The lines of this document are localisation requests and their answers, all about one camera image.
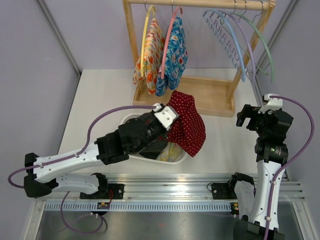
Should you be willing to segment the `dark grey dotted skirt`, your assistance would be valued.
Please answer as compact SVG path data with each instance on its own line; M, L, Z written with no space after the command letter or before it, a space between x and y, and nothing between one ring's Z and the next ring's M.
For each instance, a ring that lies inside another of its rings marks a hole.
M152 142L148 147L139 152L139 154L147 159L156 160L160 153L167 147L166 140L157 139Z

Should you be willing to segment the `pastel floral skirt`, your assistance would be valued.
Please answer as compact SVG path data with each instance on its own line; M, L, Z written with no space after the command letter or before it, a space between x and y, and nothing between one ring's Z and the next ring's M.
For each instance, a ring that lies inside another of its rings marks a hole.
M156 160L173 163L177 162L183 154L184 150L177 143L169 142Z

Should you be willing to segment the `red polka dot skirt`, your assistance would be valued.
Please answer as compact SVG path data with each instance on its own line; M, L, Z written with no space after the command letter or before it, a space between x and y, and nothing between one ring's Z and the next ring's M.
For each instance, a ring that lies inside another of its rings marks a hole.
M177 144L189 156L195 157L206 140L205 123L198 113L192 95L175 90L167 104L178 114L167 140Z

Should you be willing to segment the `mint green hanger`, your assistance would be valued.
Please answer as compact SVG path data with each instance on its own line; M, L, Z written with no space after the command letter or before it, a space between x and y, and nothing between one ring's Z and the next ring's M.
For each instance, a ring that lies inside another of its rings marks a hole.
M265 37L263 36L263 31L276 6L276 1L275 0L243 0L240 6L245 7L245 10L259 11L260 13L260 15L255 16L253 20L249 20L244 14L239 15L239 18L241 20L244 20L253 29L253 34L250 39L250 44L247 47L242 57L243 63L245 66L247 66L248 62L251 62L254 65L253 68L254 69L256 68L255 61L253 60L253 57L250 56L249 50L252 50L252 51L255 50L256 46L258 45L258 42L260 41L264 47L266 56L269 61L270 82L274 83L276 79L275 66L271 56L271 51L268 47Z

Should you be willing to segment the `lilac hanger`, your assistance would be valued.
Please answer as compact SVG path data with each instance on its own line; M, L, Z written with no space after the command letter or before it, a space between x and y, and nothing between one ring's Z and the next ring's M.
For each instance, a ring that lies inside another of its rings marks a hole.
M238 20L236 20L236 18L229 12L226 12L226 11L222 11L223 14L226 14L229 18L231 18L235 24L238 26L245 42L246 42L246 45L247 45L247 48L248 48L248 51L249 53L247 54L247 56L250 58L250 61L251 61L251 65L252 65L252 75L251 77L249 78L250 79L250 82L252 85L255 85L256 84L256 80L255 80L255 77L256 77L256 65L255 65L255 60L254 60L254 56L253 56L253 49L251 47L251 44L245 34L245 31L242 27L242 25L240 24L240 22Z

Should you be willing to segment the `light blue hanger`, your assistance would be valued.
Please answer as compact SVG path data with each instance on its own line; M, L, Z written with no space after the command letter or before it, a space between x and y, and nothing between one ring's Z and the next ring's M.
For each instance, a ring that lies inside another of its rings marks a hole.
M245 82L245 64L243 59L240 58L241 47L236 33L229 22L231 20L230 17L227 17L226 13L222 13L216 9L206 10L202 17L217 38L227 57L231 60L233 67L239 69L240 79L242 82Z

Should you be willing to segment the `pink hanger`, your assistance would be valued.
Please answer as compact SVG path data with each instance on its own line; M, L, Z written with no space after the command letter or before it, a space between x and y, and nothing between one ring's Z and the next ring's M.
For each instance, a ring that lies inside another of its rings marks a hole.
M167 57L167 51L168 51L168 46L169 46L169 40L171 38L171 32L173 29L173 24L175 22L175 19L177 17L178 12L180 14L183 14L183 8L181 6L177 6L175 10L173 10L173 3L174 1L171 1L171 10L172 10L172 15L171 15L171 20L167 29L166 33L166 38L165 38L165 43L164 43L164 49L163 49L163 55L162 55L162 63L161 63L161 68L160 68L160 78L163 80L165 77L165 63L166 63L166 57Z

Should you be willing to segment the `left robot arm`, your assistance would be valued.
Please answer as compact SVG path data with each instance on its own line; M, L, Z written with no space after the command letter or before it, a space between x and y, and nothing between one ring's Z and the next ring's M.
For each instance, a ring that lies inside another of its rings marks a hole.
M87 141L82 149L46 157L28 153L24 160L27 175L23 189L29 198L70 191L80 193L84 199L102 199L109 191L104 174L81 176L73 172L129 160L131 155L140 154L165 138L177 118L176 113L167 109L151 111L130 118L94 142Z

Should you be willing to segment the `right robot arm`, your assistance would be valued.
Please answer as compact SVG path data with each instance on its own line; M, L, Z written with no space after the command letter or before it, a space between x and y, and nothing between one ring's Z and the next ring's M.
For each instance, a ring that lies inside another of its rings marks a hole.
M257 182L251 176L236 172L230 177L227 193L237 198L239 219L233 229L235 240L283 240L279 232L278 203L284 166L289 152L284 143L294 118L283 111L261 111L260 107L244 105L237 113L236 126L249 119L247 129L257 133L254 152Z

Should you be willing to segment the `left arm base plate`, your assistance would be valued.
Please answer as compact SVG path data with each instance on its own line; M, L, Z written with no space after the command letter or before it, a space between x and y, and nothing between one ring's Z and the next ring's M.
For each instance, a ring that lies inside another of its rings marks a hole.
M99 186L98 191L93 194L81 192L79 198L82 200L122 200L124 196L125 185L122 183L107 183Z

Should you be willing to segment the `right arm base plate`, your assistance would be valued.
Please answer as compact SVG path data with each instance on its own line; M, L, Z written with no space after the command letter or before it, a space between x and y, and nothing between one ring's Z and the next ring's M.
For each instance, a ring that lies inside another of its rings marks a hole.
M237 181L236 183L230 182L210 182L206 188L211 193L214 200L238 200L238 196L235 192L236 189L244 187L244 190L240 190L240 193L254 192L256 186L246 181Z

